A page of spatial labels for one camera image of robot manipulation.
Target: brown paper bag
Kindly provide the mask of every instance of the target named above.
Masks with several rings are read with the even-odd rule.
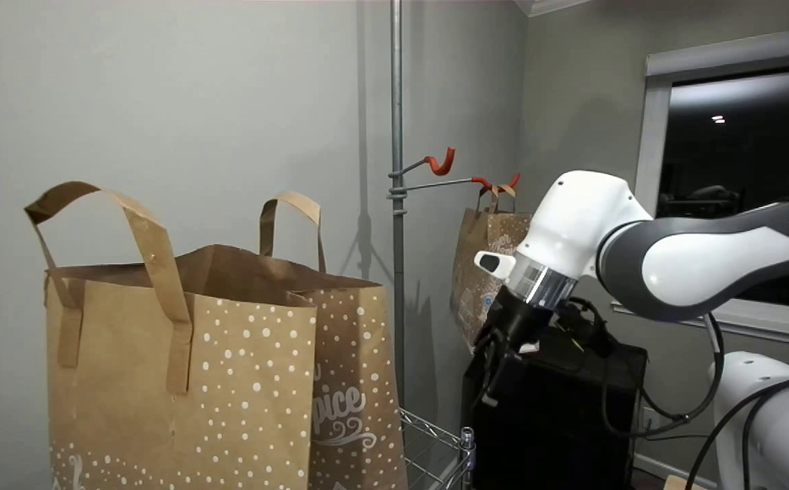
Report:
[[[321,211],[301,193],[279,193],[261,211],[261,253],[272,253],[273,211],[291,206],[314,226],[324,276]],[[301,287],[291,297],[318,309],[310,489],[405,489],[403,434],[386,293],[377,284],[324,276],[331,287]]]
[[[499,284],[473,264],[476,252],[511,252],[526,235],[526,222],[514,211],[499,211],[499,199],[514,199],[511,186],[495,186],[488,193],[477,193],[476,211],[465,211],[460,222],[454,263],[450,263],[450,314],[473,346],[484,327],[486,309],[498,297]]]
[[[27,207],[49,263],[53,489],[307,489],[318,272],[237,249],[174,260],[136,201],[114,199],[143,264],[57,267],[41,223],[102,193],[64,182]]]

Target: gray wall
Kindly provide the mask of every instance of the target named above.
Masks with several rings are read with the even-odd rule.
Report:
[[[495,0],[405,7],[405,162],[454,144],[454,174],[517,169],[524,26]],[[175,252],[256,249],[261,201],[297,189],[324,206],[329,269],[389,287],[389,91],[389,4],[0,0],[0,490],[49,480],[42,263],[20,207],[93,181],[148,206]],[[408,201],[408,406],[448,429],[465,344],[446,287],[469,201]],[[61,264],[133,263],[95,201],[46,231]],[[301,238],[282,256],[310,263]]]
[[[650,53],[672,53],[789,31],[777,0],[592,0],[531,20],[524,54],[522,177],[524,211],[566,169],[599,169],[634,186],[641,75]],[[607,306],[594,284],[581,294]],[[607,310],[614,332],[650,351],[646,391],[668,410],[691,410],[706,387],[706,340],[699,329],[641,323]],[[729,339],[789,362],[789,346]],[[641,445],[639,452],[687,468],[699,441]]]

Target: window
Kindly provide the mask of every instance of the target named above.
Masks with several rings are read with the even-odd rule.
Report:
[[[635,199],[661,215],[720,218],[789,199],[789,33],[646,57]],[[714,310],[789,335],[789,279]]]

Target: white ceiling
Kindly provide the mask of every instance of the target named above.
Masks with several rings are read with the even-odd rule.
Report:
[[[586,0],[514,0],[526,16],[543,16],[560,8],[581,7]]]

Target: wire basket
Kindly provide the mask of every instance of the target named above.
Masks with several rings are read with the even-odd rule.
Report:
[[[476,464],[473,430],[460,437],[399,410],[409,490],[467,490]]]

